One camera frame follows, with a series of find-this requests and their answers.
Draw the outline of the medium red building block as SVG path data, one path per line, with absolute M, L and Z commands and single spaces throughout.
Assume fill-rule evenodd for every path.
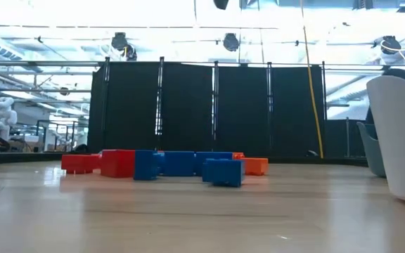
M 101 175 L 110 178 L 132 178 L 135 170 L 134 150 L 103 150 Z

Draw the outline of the small red building block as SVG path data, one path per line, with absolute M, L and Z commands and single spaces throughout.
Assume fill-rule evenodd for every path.
M 93 157 L 90 155 L 63 155 L 61 169 L 67 174 L 90 174 L 93 172 Z

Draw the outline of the grey metal overhead rail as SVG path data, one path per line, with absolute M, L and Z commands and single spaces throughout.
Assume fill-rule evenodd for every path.
M 23 67 L 100 67 L 105 63 L 105 61 L 51 61 L 51 60 L 0 60 L 0 66 L 23 66 Z M 244 63 L 224 63 L 224 62 L 179 62 L 179 64 L 186 65 L 203 65 L 203 66 L 214 66 L 215 63 L 221 65 L 222 67 L 237 67 Z M 387 68 L 395 67 L 405 70 L 405 65 L 357 65 L 357 64 L 328 64 L 319 63 L 319 65 L 324 65 L 329 70 L 384 70 Z

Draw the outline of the white plastic bin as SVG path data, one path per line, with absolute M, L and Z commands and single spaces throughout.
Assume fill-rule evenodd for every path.
M 405 200 L 405 80 L 380 76 L 366 88 L 390 192 Z

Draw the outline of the white humanoid robot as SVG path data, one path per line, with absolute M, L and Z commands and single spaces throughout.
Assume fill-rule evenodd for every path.
M 0 137 L 7 141 L 10 129 L 17 124 L 18 114 L 12 109 L 14 99 L 11 97 L 0 97 Z

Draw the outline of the black folding partition screen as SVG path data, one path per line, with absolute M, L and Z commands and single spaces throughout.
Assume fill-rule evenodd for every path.
M 93 74 L 88 147 L 302 157 L 321 148 L 323 70 L 108 63 Z

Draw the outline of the small blue building block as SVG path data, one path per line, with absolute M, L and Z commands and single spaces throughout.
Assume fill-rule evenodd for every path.
M 242 160 L 206 159 L 202 166 L 202 180 L 213 186 L 242 186 L 244 180 Z
M 135 181 L 154 181 L 158 175 L 157 153 L 152 150 L 135 151 Z

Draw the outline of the dark teal plastic bin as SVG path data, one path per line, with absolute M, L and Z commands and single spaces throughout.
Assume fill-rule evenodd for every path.
M 364 145 L 368 167 L 375 176 L 385 178 L 386 173 L 379 141 L 378 139 L 372 137 L 370 132 L 371 125 L 364 124 L 362 122 L 357 122 L 356 125 L 358 126 L 361 140 Z

